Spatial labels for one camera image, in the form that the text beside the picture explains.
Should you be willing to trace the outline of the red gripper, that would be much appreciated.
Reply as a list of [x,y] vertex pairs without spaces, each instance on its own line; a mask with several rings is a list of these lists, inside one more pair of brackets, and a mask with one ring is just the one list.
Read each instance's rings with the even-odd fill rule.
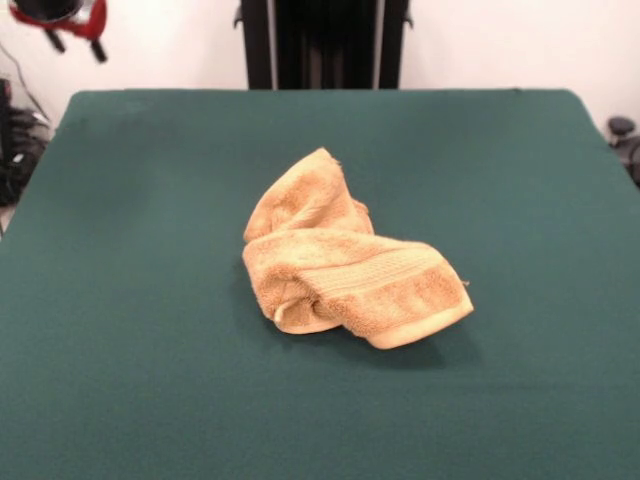
[[19,23],[44,29],[57,52],[66,47],[55,30],[71,33],[89,41],[98,63],[106,63],[107,54],[99,40],[107,19],[105,1],[10,1],[9,12]]

